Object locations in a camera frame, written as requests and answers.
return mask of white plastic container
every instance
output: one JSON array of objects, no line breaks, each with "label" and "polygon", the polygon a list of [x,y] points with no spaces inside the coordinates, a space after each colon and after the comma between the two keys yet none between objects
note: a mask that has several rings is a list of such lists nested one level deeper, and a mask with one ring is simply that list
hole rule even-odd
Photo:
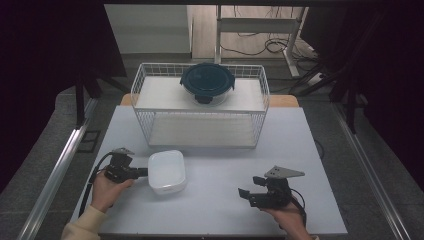
[{"label": "white plastic container", "polygon": [[148,162],[149,185],[157,194],[181,191],[187,185],[184,157],[180,151],[158,152]]}]

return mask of white shelf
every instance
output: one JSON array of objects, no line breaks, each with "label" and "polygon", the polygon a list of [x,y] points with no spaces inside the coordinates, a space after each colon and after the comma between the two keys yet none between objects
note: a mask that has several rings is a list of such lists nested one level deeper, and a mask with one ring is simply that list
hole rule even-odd
[{"label": "white shelf", "polygon": [[217,106],[198,104],[180,84],[181,77],[146,76],[136,109],[197,112],[252,112],[264,113],[264,100],[259,79],[236,78],[235,88]]}]

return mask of white wire basket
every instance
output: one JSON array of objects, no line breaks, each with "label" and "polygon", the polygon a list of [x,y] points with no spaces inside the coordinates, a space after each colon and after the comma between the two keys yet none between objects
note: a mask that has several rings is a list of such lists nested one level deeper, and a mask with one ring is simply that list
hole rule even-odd
[{"label": "white wire basket", "polygon": [[142,63],[131,103],[150,147],[255,148],[269,106],[265,70],[259,65],[224,65],[234,90],[217,106],[196,104],[180,85],[195,64]]}]

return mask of floor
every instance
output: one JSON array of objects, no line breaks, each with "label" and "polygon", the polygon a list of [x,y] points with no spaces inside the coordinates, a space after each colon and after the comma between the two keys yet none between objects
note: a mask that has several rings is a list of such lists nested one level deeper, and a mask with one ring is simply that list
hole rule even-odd
[{"label": "floor", "polygon": [[[301,40],[297,42],[298,53],[313,56],[314,53],[304,44]],[[199,52],[197,53],[199,54],[198,57],[193,58],[167,54],[123,55],[128,78],[117,80],[126,86],[131,86],[137,68],[142,62],[199,63],[213,61],[213,55],[210,55],[210,51],[209,55],[204,56],[201,56]],[[272,94],[287,94],[291,90],[296,91],[307,86],[307,84],[312,84],[311,82],[302,85],[297,84],[303,83],[302,80],[292,79],[286,63],[280,58],[238,58],[235,55],[225,57],[224,54],[223,56],[223,63],[263,65]],[[302,64],[304,69],[310,69],[314,66],[313,62]],[[97,143],[86,141],[80,144],[79,152],[75,154],[35,239],[60,238],[63,226],[69,221],[75,209],[114,108],[119,105],[124,94],[101,80],[99,80],[99,84],[103,94],[98,99],[93,118],[88,126],[89,134],[86,134],[86,140],[90,140],[91,134],[97,136],[98,141]],[[297,85],[299,85],[298,88],[292,89],[293,86]],[[311,133],[317,141],[317,150],[322,156],[323,166],[349,233],[343,236],[320,237],[321,239],[343,240],[400,239],[393,233],[386,217],[387,213],[381,207],[378,197],[367,179],[367,174],[349,142],[349,136],[346,135],[343,125],[339,121],[337,109],[343,111],[343,104],[331,103],[328,99],[331,87],[332,85],[329,84],[307,96],[298,97],[299,104],[305,111]],[[56,111],[53,113],[48,126],[34,145],[21,169],[0,195],[1,239],[17,238],[44,184],[55,167],[56,161],[75,126],[74,97],[73,88],[67,89],[57,96]],[[424,229],[422,228],[424,226],[424,194],[399,159],[368,123],[362,110],[361,108],[356,110],[356,137],[393,203],[394,209],[403,219],[405,228],[410,235],[409,239],[424,239]],[[103,239],[127,238],[135,239],[136,237],[103,236]]]}]

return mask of wall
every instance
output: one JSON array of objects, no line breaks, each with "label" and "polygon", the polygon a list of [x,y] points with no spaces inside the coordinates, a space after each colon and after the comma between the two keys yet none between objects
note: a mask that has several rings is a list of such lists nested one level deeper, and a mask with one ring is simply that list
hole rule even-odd
[{"label": "wall", "polygon": [[187,6],[105,4],[105,8],[121,54],[191,52]]}]

